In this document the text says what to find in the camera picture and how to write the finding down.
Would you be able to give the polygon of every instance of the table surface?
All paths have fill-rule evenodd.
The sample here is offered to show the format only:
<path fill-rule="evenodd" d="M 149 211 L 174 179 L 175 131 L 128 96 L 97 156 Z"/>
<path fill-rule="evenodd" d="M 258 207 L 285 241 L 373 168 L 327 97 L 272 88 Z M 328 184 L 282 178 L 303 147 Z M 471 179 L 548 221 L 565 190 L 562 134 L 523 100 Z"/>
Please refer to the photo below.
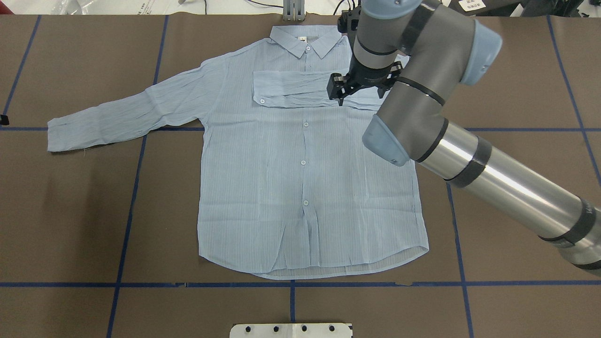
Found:
<path fill-rule="evenodd" d="M 600 205 L 601 40 L 590 32 L 601 20 L 479 20 L 504 47 L 444 114 Z M 599 279 L 421 167 L 428 254 L 377 274 L 274 282 L 197 256 L 199 123 L 46 151 L 51 118 L 139 93 L 279 24 L 277 14 L 0 16 L 11 119 L 0 128 L 0 336 L 227 337 L 233 324 L 290 321 L 348 322 L 355 337 L 598 336 Z"/>

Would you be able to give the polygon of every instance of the shirt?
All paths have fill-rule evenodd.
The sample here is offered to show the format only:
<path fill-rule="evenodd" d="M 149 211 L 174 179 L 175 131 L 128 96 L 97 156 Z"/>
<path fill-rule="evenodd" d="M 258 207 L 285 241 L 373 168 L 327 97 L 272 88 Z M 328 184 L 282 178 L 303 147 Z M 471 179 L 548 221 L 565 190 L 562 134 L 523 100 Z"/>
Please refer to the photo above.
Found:
<path fill-rule="evenodd" d="M 396 167 L 363 146 L 382 102 L 375 88 L 342 107 L 328 99 L 329 74 L 350 56 L 335 26 L 274 26 L 142 93 L 51 120 L 48 150 L 198 118 L 201 256 L 278 280 L 390 269 L 429 250 L 415 164 Z"/>

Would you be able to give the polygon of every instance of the light blue joint cap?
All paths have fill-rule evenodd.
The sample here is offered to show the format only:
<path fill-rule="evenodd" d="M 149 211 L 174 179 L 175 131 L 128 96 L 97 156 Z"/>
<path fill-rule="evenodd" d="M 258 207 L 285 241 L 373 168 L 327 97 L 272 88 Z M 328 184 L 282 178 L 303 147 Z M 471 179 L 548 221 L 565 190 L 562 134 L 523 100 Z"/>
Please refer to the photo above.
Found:
<path fill-rule="evenodd" d="M 416 9 L 421 0 L 363 0 L 361 11 L 375 19 L 396 19 Z"/>
<path fill-rule="evenodd" d="M 501 50 L 503 39 L 496 32 L 482 25 L 477 20 L 474 32 L 472 52 L 469 55 L 468 66 L 460 83 L 474 85 L 486 73 L 492 61 Z"/>
<path fill-rule="evenodd" d="M 378 115 L 374 115 L 370 125 L 363 134 L 363 145 L 377 156 L 402 167 L 409 160 L 409 155 L 398 142 L 397 137 Z"/>

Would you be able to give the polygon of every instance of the black band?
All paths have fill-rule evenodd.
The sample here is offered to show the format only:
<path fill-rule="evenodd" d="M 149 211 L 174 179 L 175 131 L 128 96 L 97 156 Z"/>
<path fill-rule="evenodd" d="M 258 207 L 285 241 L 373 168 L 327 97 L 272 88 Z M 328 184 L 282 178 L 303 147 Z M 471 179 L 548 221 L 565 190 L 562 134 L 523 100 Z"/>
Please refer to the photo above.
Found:
<path fill-rule="evenodd" d="M 406 55 L 411 55 L 413 46 L 417 38 L 424 30 L 426 23 L 430 20 L 434 11 L 438 8 L 441 3 L 439 1 L 424 1 L 415 9 L 407 27 L 401 35 L 400 51 Z"/>
<path fill-rule="evenodd" d="M 597 270 L 601 269 L 601 260 L 589 264 L 573 264 L 573 266 L 581 268 L 583 270 Z"/>
<path fill-rule="evenodd" d="M 432 91 L 431 89 L 429 89 L 428 87 L 420 84 L 419 82 L 415 82 L 411 79 L 408 78 L 404 78 L 404 77 L 399 77 L 396 79 L 396 81 L 398 82 L 402 82 L 406 85 L 410 85 L 411 87 L 419 90 L 420 92 L 426 94 L 426 96 L 430 96 L 432 99 L 434 99 L 435 101 L 437 101 L 438 103 L 440 103 L 441 106 L 445 105 L 445 99 L 443 99 L 440 95 L 436 94 L 434 91 Z"/>
<path fill-rule="evenodd" d="M 393 51 L 390 51 L 390 52 L 385 52 L 385 53 L 381 53 L 381 52 L 372 51 L 371 49 L 369 49 L 369 48 L 365 47 L 365 45 L 363 45 L 363 44 L 361 43 L 361 40 L 359 40 L 359 37 L 357 37 L 357 41 L 359 42 L 359 44 L 361 45 L 361 47 L 362 47 L 363 49 L 365 49 L 367 52 L 369 52 L 369 53 L 371 53 L 371 54 L 374 54 L 374 55 L 391 55 L 392 53 L 396 53 L 396 52 L 397 52 L 397 50 L 396 50 L 396 49 L 395 49 L 395 50 L 393 50 Z"/>
<path fill-rule="evenodd" d="M 490 159 L 491 153 L 492 145 L 490 142 L 478 137 L 478 146 L 476 147 L 476 151 L 474 152 L 472 160 L 469 161 L 469 163 L 459 174 L 446 181 L 458 188 L 465 188 L 475 179 L 477 179 L 478 176 L 480 176 L 480 174 L 484 171 Z"/>
<path fill-rule="evenodd" d="M 434 151 L 434 149 L 436 149 L 436 147 L 438 146 L 438 144 L 441 142 L 442 137 L 445 135 L 445 133 L 447 132 L 447 127 L 449 126 L 449 120 L 445 119 L 445 121 L 442 123 L 442 129 L 441 131 L 438 133 L 438 136 L 436 137 L 436 139 L 434 140 L 434 143 L 432 143 L 432 145 L 430 146 L 430 148 L 428 148 L 428 151 L 426 151 L 425 154 L 423 154 L 420 158 L 418 158 L 416 160 L 417 163 L 422 163 L 424 162 L 428 156 L 430 156 L 430 154 L 432 154 L 432 152 Z"/>
<path fill-rule="evenodd" d="M 558 248 L 573 247 L 578 241 L 585 238 L 591 231 L 597 220 L 597 211 L 594 206 L 582 197 L 579 197 L 582 202 L 582 211 L 580 217 L 574 223 L 574 226 L 565 234 L 555 238 L 542 238 L 542 240 L 550 242 Z"/>

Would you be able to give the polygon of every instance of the shirt sleeve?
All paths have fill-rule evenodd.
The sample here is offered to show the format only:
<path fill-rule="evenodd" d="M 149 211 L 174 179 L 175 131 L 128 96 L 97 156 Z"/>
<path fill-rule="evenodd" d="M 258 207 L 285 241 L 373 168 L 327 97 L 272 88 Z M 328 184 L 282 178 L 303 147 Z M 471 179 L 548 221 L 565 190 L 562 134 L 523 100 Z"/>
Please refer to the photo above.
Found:
<path fill-rule="evenodd" d="M 83 149 L 131 140 L 167 124 L 204 121 L 225 82 L 225 61 L 209 59 L 142 93 L 48 122 L 48 151 Z"/>

